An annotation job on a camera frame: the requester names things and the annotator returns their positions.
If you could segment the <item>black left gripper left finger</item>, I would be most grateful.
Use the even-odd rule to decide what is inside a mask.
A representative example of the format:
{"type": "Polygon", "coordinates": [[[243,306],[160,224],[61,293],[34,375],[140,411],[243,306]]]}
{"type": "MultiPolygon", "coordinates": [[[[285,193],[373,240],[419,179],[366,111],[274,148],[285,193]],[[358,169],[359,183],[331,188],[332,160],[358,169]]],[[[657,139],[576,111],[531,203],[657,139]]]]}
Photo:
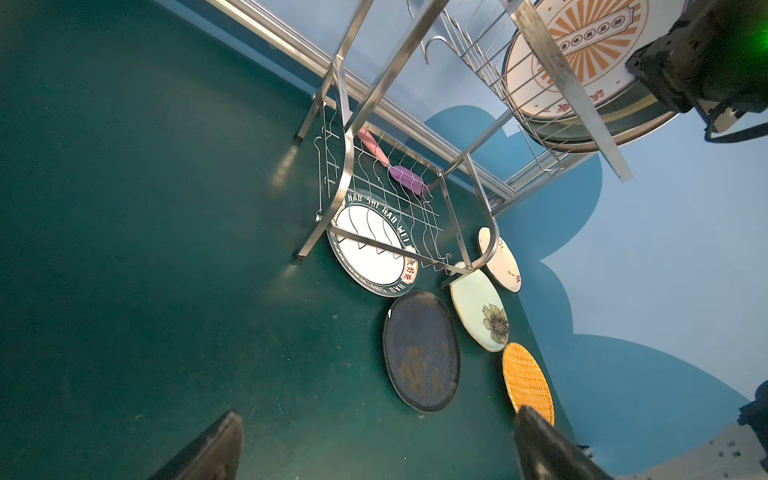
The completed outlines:
{"type": "Polygon", "coordinates": [[[243,446],[242,416],[236,410],[229,410],[156,471],[151,479],[235,479],[243,446]]]}

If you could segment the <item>dark blue speckled plate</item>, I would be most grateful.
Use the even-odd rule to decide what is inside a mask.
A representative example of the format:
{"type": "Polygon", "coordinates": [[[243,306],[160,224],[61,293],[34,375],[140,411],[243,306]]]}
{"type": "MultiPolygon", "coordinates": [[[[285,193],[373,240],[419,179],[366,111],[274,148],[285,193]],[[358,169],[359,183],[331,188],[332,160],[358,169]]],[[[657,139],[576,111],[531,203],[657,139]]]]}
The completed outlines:
{"type": "Polygon", "coordinates": [[[398,396],[423,413],[451,402],[461,356],[453,318],[434,294],[413,290],[389,309],[382,334],[387,373],[398,396]]]}

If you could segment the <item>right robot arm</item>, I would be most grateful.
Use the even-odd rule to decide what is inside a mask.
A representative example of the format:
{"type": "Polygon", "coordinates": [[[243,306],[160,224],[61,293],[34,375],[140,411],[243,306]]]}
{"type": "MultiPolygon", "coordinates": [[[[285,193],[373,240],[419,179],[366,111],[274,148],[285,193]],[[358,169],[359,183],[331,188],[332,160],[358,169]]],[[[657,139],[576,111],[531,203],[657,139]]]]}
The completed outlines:
{"type": "Polygon", "coordinates": [[[709,143],[767,135],[766,123],[727,131],[744,115],[767,110],[765,1],[694,1],[625,66],[667,111],[696,111],[709,143]]]}

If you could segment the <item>green rim lettered plate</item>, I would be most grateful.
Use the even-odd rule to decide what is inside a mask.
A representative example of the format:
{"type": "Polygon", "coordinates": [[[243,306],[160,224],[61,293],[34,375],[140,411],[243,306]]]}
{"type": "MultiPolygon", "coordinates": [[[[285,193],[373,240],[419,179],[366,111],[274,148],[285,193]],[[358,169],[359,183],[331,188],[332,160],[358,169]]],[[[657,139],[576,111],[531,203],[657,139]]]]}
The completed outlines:
{"type": "MultiPolygon", "coordinates": [[[[417,251],[406,217],[373,193],[348,191],[331,225],[390,247],[417,251]]],[[[342,267],[369,292],[396,298],[414,288],[419,275],[416,259],[335,233],[329,233],[328,240],[342,267]]]]}

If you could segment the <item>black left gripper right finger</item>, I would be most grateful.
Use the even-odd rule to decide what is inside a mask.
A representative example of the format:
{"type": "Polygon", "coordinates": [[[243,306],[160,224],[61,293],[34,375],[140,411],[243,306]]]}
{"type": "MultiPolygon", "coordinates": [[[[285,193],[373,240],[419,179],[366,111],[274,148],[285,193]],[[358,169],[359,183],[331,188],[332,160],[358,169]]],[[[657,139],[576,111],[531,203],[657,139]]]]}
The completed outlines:
{"type": "Polygon", "coordinates": [[[515,415],[514,441],[523,479],[611,479],[530,406],[515,415]]]}

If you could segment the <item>orange sunburst plate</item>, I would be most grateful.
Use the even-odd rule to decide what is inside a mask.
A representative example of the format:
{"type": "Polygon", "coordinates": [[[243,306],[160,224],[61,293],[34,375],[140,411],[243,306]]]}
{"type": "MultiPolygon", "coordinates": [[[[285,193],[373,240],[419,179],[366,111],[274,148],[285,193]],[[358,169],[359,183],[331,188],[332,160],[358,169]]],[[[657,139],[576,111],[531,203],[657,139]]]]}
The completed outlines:
{"type": "MultiPolygon", "coordinates": [[[[626,62],[667,34],[688,5],[684,0],[540,1],[536,10],[594,106],[608,113],[647,95],[626,62]]],[[[572,115],[523,37],[509,47],[504,71],[507,99],[525,116],[547,122],[572,115]]]]}

